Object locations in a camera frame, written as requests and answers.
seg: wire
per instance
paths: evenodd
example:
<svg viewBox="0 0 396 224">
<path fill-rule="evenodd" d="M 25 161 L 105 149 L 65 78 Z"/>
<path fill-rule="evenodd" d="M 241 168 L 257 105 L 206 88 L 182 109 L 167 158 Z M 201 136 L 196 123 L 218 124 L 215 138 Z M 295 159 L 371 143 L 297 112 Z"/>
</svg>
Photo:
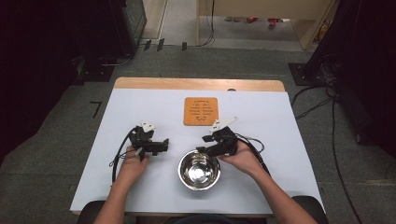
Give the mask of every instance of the wire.
<svg viewBox="0 0 396 224">
<path fill-rule="evenodd" d="M 134 131 L 134 129 L 132 129 L 131 131 L 129 131 L 129 132 L 126 134 L 124 140 L 123 140 L 122 143 L 121 143 L 121 146 L 120 146 L 120 148 L 119 148 L 119 151 L 117 152 L 117 155 L 114 157 L 114 161 L 112 161 L 112 162 L 108 165 L 108 166 L 110 166 L 110 167 L 113 166 L 113 173 L 112 173 L 112 176 L 111 176 L 113 183 L 114 183 L 114 181 L 116 181 L 116 172 L 117 172 L 117 166 L 118 166 L 119 160 L 120 160 L 120 153 L 121 153 L 121 150 L 122 150 L 123 146 L 125 145 L 125 142 L 126 142 L 126 140 L 128 139 L 128 137 L 129 137 L 129 134 L 131 134 L 132 131 Z"/>
<path fill-rule="evenodd" d="M 323 77 L 325 78 L 326 82 L 329 83 L 334 79 L 336 79 L 336 76 L 334 74 L 337 74 L 339 67 L 340 64 L 338 63 L 323 62 L 320 65 L 320 71 L 323 74 Z"/>
<path fill-rule="evenodd" d="M 103 57 L 100 57 L 99 58 L 99 61 L 102 61 L 105 57 L 107 57 L 107 56 L 103 56 Z M 129 57 L 128 57 L 128 59 L 126 59 L 124 62 L 122 62 L 122 63 L 102 63 L 102 66 L 121 66 L 121 65 L 125 65 L 126 63 L 128 63 L 129 61 L 131 61 L 131 59 L 133 58 L 134 56 L 131 54 Z"/>
<path fill-rule="evenodd" d="M 357 27 L 358 27 L 358 21 L 359 21 L 359 15 L 361 14 L 361 0 L 359 1 L 359 5 L 358 5 L 358 11 L 357 11 L 357 15 L 356 15 L 356 20 L 355 20 L 355 26 L 353 28 L 353 35 L 352 35 L 352 40 L 351 40 L 351 44 L 349 45 L 351 48 L 353 47 L 353 43 L 355 43 L 355 37 L 356 37 L 356 31 L 357 31 Z M 341 52 L 336 52 L 336 53 L 331 53 L 331 54 L 327 54 L 325 56 L 323 56 L 320 61 L 324 61 L 326 58 L 328 57 L 332 57 L 332 56 L 336 56 L 336 55 L 341 55 L 344 54 L 345 52 L 347 52 L 347 49 L 341 51 Z"/>
<path fill-rule="evenodd" d="M 260 153 L 263 151 L 263 149 L 262 149 L 261 151 L 258 151 L 258 150 L 253 146 L 253 144 L 251 144 L 251 143 L 248 141 L 248 139 L 247 139 L 246 137 L 244 137 L 243 135 L 241 135 L 241 134 L 239 134 L 239 133 L 236 133 L 235 135 L 237 135 L 237 136 L 240 137 L 240 138 L 238 138 L 239 141 L 242 141 L 243 143 L 245 143 L 245 144 L 250 148 L 251 152 L 253 152 L 253 154 L 255 155 L 255 157 L 257 158 L 257 160 L 259 161 L 260 165 L 262 166 L 262 169 L 264 169 L 264 171 L 267 172 L 268 175 L 271 175 L 271 174 L 270 174 L 270 171 L 268 170 L 267 165 L 265 164 L 264 160 L 262 159 L 262 155 L 260 154 Z M 254 139 L 254 141 L 260 142 L 260 143 L 262 144 L 262 147 L 264 147 L 264 144 L 263 144 L 261 141 L 259 141 L 259 140 L 257 140 L 257 139 Z"/>
<path fill-rule="evenodd" d="M 305 91 L 312 90 L 312 89 L 316 89 L 316 88 L 323 88 L 323 86 L 310 86 L 310 87 L 306 87 L 306 88 L 300 90 L 299 92 L 297 92 L 297 93 L 294 95 L 293 99 L 291 100 L 291 106 L 294 105 L 294 103 L 295 103 L 296 100 L 297 100 L 297 97 L 298 97 L 301 93 L 303 93 L 303 92 L 305 92 Z"/>
<path fill-rule="evenodd" d="M 211 22 L 210 22 L 210 35 L 209 35 L 209 38 L 206 40 L 206 42 L 203 45 L 198 45 L 198 46 L 195 46 L 195 47 L 203 47 L 203 46 L 206 46 L 206 45 L 210 44 L 212 41 L 213 41 L 213 43 L 216 41 L 216 39 L 215 39 L 215 29 L 213 27 L 213 15 L 214 15 L 214 12 L 215 12 L 215 0 L 212 0 L 212 17 L 211 17 Z"/>
<path fill-rule="evenodd" d="M 251 140 L 251 141 L 255 141 L 255 142 L 260 143 L 260 144 L 262 145 L 262 150 L 258 151 L 259 153 L 262 153 L 262 152 L 265 150 L 264 144 L 263 144 L 262 141 L 260 141 L 259 139 L 252 138 L 252 137 L 248 137 L 248 136 L 244 136 L 244 135 L 239 134 L 239 133 L 236 133 L 235 135 L 236 135 L 237 137 L 239 137 L 239 138 L 242 138 L 242 139 L 246 140 L 246 141 Z"/>
<path fill-rule="evenodd" d="M 334 79 L 334 80 L 330 81 L 330 82 L 327 84 L 327 86 L 326 86 L 326 94 L 327 94 L 329 97 L 331 97 L 331 98 L 333 98 L 333 99 L 335 99 L 335 100 L 338 101 L 338 94 L 335 93 L 335 87 L 334 87 L 334 84 L 336 83 L 336 81 L 337 81 L 337 80 Z"/>
<path fill-rule="evenodd" d="M 334 115 L 334 108 L 335 108 L 335 99 L 332 100 L 332 155 L 334 156 L 334 163 L 335 168 L 337 170 L 338 177 L 341 180 L 341 185 L 343 186 L 344 193 L 346 194 L 346 198 L 349 202 L 350 207 L 352 208 L 353 213 L 355 214 L 356 218 L 358 219 L 359 223 L 361 224 L 361 218 L 359 217 L 358 212 L 356 211 L 355 206 L 350 199 L 349 192 L 347 191 L 347 186 L 344 182 L 344 178 L 341 176 L 340 167 L 338 165 L 337 155 L 335 153 L 335 115 Z"/>
<path fill-rule="evenodd" d="M 121 159 L 130 159 L 130 158 L 126 157 L 126 154 L 127 154 L 128 152 L 132 152 L 132 151 L 135 151 L 135 150 L 134 150 L 134 149 L 132 149 L 132 150 L 126 150 L 124 153 L 120 154 L 119 157 L 120 157 Z"/>
<path fill-rule="evenodd" d="M 307 115 L 309 114 L 309 112 L 311 112 L 311 111 L 317 109 L 318 107 L 321 107 L 321 106 L 323 106 L 323 105 L 328 104 L 331 100 L 332 100 L 332 98 L 328 98 L 328 99 L 326 99 L 326 100 L 324 100 L 324 101 L 321 101 L 320 103 L 318 103 L 318 104 L 315 105 L 314 107 L 312 107 L 312 108 L 306 110 L 303 114 L 297 116 L 297 117 L 296 117 L 296 120 L 301 119 L 301 118 L 307 116 Z"/>
</svg>

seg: power cord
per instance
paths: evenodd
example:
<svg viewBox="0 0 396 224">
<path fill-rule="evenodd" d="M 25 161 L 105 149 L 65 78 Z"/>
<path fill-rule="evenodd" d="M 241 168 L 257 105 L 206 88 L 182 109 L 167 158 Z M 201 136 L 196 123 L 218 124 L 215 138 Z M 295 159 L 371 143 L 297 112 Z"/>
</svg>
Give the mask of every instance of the power cord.
<svg viewBox="0 0 396 224">
<path fill-rule="evenodd" d="M 268 175 L 271 175 L 270 171 L 268 170 L 267 165 L 265 164 L 264 160 L 262 159 L 262 155 L 260 154 L 261 152 L 264 151 L 264 144 L 262 143 L 262 141 L 260 141 L 258 139 L 255 139 L 255 138 L 246 137 L 246 136 L 241 135 L 239 133 L 236 133 L 235 135 L 238 137 L 238 139 L 240 141 L 245 143 L 250 148 L 251 152 L 253 152 L 253 154 L 256 156 L 257 160 L 259 161 L 260 165 L 262 166 L 262 169 L 264 169 L 264 171 L 267 172 Z M 260 150 L 260 151 L 257 150 L 257 148 L 255 148 L 253 146 L 253 144 L 250 143 L 249 140 L 260 143 L 262 145 L 262 150 Z"/>
<path fill-rule="evenodd" d="M 116 172 L 117 172 L 117 166 L 119 165 L 119 160 L 120 160 L 120 158 L 122 158 L 122 156 L 124 156 L 124 155 L 126 154 L 126 152 L 125 152 L 125 153 L 122 153 L 121 155 L 120 155 L 120 153 L 121 153 L 121 151 L 122 151 L 123 146 L 125 145 L 126 140 L 128 140 L 128 137 L 129 137 L 129 135 L 131 134 L 132 131 L 133 131 L 133 130 L 129 131 L 129 132 L 126 134 L 124 140 L 123 140 L 122 143 L 121 143 L 121 146 L 120 146 L 120 148 L 119 148 L 119 151 L 117 152 L 116 156 L 114 157 L 114 161 L 112 161 L 112 162 L 108 165 L 108 166 L 110 166 L 110 167 L 113 166 L 113 173 L 112 173 L 112 176 L 111 176 L 111 180 L 113 181 L 113 183 L 114 183 L 114 181 L 116 181 Z"/>
<path fill-rule="evenodd" d="M 356 31 L 357 31 L 357 28 L 358 28 L 359 16 L 360 16 L 360 14 L 361 14 L 361 2 L 362 2 L 362 0 L 359 1 L 358 10 L 357 10 L 357 15 L 356 15 L 356 19 L 355 19 L 355 26 L 354 26 L 354 28 L 353 28 L 353 34 L 352 34 L 352 38 L 351 38 L 350 45 L 349 45 L 351 48 L 353 47 L 353 43 L 355 43 Z M 327 55 L 321 57 L 321 58 L 319 59 L 319 61 L 320 61 L 321 63 L 325 63 L 325 61 L 328 60 L 329 58 L 331 58 L 331 57 L 333 57 L 333 56 L 341 56 L 341 55 L 343 55 L 344 53 L 346 53 L 347 51 L 348 51 L 348 49 L 344 49 L 344 50 L 342 50 L 341 52 L 336 52 L 336 53 L 327 54 Z"/>
<path fill-rule="evenodd" d="M 312 108 L 308 109 L 307 111 L 305 111 L 303 114 L 297 116 L 297 117 L 296 117 L 296 120 L 305 117 L 309 112 L 315 110 L 316 108 L 318 108 L 318 107 L 320 107 L 320 106 L 326 105 L 327 103 L 329 103 L 329 102 L 332 101 L 332 155 L 333 155 L 333 157 L 334 157 L 334 164 L 335 164 L 335 168 L 336 168 L 338 177 L 340 178 L 341 185 L 342 185 L 342 187 L 343 187 L 344 193 L 345 193 L 346 198 L 347 198 L 347 200 L 348 200 L 348 202 L 349 202 L 349 205 L 350 205 L 350 207 L 352 208 L 352 211 L 353 211 L 353 213 L 354 213 L 356 219 L 357 219 L 357 220 L 359 221 L 359 223 L 361 224 L 361 223 L 362 223 L 362 222 L 361 222 L 361 218 L 360 218 L 358 212 L 356 211 L 356 208 L 355 208 L 355 206 L 354 206 L 352 200 L 350 199 L 349 192 L 348 192 L 348 190 L 347 190 L 347 186 L 346 186 L 346 184 L 345 184 L 345 182 L 344 182 L 344 178 L 343 178 L 342 175 L 341 175 L 341 171 L 340 171 L 339 164 L 338 164 L 338 160 L 337 160 L 337 155 L 336 155 L 336 152 L 335 152 L 335 112 L 334 112 L 334 108 L 335 108 L 335 103 L 338 101 L 338 94 L 336 94 L 335 89 L 334 89 L 334 86 L 333 86 L 335 82 L 336 82 L 336 79 L 334 78 L 334 79 L 330 80 L 330 81 L 327 83 L 327 85 L 326 85 L 326 94 L 327 94 L 328 97 L 329 97 L 328 99 L 326 99 L 326 100 L 324 100 L 324 101 L 321 101 L 320 103 L 318 103 L 318 104 L 315 105 L 314 107 L 312 107 Z M 304 88 L 304 89 L 300 90 L 299 92 L 297 92 L 297 93 L 294 95 L 293 100 L 291 101 L 291 106 L 294 105 L 294 103 L 295 103 L 297 97 L 298 97 L 302 92 L 308 91 L 308 90 L 313 90 L 313 89 L 315 89 L 315 88 L 318 88 L 318 87 L 308 87 L 308 88 Z"/>
<path fill-rule="evenodd" d="M 215 0 L 212 0 L 212 17 L 211 17 L 211 20 L 210 20 L 210 35 L 209 35 L 209 38 L 206 40 L 206 42 L 203 45 L 198 45 L 198 46 L 195 46 L 195 47 L 203 47 L 203 46 L 206 46 L 206 45 L 210 44 L 212 41 L 213 41 L 213 43 L 216 41 L 215 40 L 215 29 L 213 27 L 213 14 L 214 14 L 214 12 L 215 12 Z"/>
<path fill-rule="evenodd" d="M 104 58 L 108 58 L 109 56 L 103 56 L 103 57 L 100 57 L 99 58 L 99 62 L 101 62 Z M 129 61 L 131 61 L 131 59 L 133 58 L 134 56 L 131 54 L 131 55 L 129 55 L 128 56 L 128 58 L 124 61 L 124 62 L 122 62 L 122 63 L 102 63 L 102 66 L 121 66 L 121 65 L 125 65 L 126 63 L 128 63 Z"/>
<path fill-rule="evenodd" d="M 355 217 L 358 219 L 359 223 L 361 224 L 361 218 L 359 217 L 358 212 L 356 211 L 355 206 L 353 205 L 352 200 L 350 199 L 349 192 L 347 190 L 347 186 L 344 182 L 344 178 L 341 176 L 341 171 L 340 167 L 338 165 L 338 160 L 337 160 L 337 154 L 335 153 L 335 113 L 334 113 L 334 108 L 335 108 L 335 98 L 332 99 L 332 155 L 334 156 L 334 163 L 335 163 L 335 168 L 337 170 L 338 177 L 341 180 L 341 185 L 343 186 L 344 193 L 346 194 L 346 198 L 349 202 L 350 207 L 352 208 L 353 213 L 355 214 Z"/>
</svg>

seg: white table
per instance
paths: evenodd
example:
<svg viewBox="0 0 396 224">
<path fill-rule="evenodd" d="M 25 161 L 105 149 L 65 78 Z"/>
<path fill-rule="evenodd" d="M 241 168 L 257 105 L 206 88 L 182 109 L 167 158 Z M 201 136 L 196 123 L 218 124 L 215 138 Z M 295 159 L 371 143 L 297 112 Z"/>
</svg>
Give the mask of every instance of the white table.
<svg viewBox="0 0 396 224">
<path fill-rule="evenodd" d="M 186 188 L 178 178 L 179 160 L 205 143 L 208 126 L 183 124 L 186 97 L 216 97 L 219 117 L 239 117 L 230 128 L 265 144 L 262 157 L 273 179 L 289 196 L 308 195 L 320 203 L 318 186 L 286 92 L 114 89 L 70 210 L 105 200 L 111 186 L 108 165 L 125 135 L 140 121 L 155 124 L 153 141 L 170 139 L 167 152 L 151 156 L 148 169 L 128 194 L 126 212 L 182 216 L 215 213 L 229 217 L 269 217 L 272 211 L 247 175 L 220 162 L 221 176 L 206 191 Z"/>
</svg>

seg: human hand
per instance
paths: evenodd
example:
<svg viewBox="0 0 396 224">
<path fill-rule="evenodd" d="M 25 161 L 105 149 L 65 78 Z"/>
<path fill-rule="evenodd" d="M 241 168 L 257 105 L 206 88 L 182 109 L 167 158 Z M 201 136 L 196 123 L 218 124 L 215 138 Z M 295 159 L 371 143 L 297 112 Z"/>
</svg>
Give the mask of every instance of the human hand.
<svg viewBox="0 0 396 224">
<path fill-rule="evenodd" d="M 218 156 L 218 158 L 222 161 L 230 163 L 241 172 L 250 176 L 253 176 L 257 172 L 263 171 L 262 166 L 247 144 L 238 140 L 236 147 L 237 150 L 235 155 L 221 155 Z"/>
<path fill-rule="evenodd" d="M 129 190 L 132 184 L 146 171 L 146 167 L 149 163 L 149 156 L 140 161 L 139 155 L 134 157 L 136 151 L 133 147 L 126 148 L 127 153 L 125 159 L 122 162 L 119 174 L 113 186 L 116 185 L 119 188 Z"/>
</svg>

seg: metal bowl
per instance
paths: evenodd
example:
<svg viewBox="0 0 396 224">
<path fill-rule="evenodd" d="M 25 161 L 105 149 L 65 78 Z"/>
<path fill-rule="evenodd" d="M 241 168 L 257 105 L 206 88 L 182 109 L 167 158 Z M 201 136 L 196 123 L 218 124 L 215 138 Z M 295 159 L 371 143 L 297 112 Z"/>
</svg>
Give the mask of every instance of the metal bowl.
<svg viewBox="0 0 396 224">
<path fill-rule="evenodd" d="M 193 150 L 180 160 L 178 176 L 181 182 L 193 190 L 210 189 L 220 177 L 220 164 L 216 157 L 210 158 Z"/>
</svg>

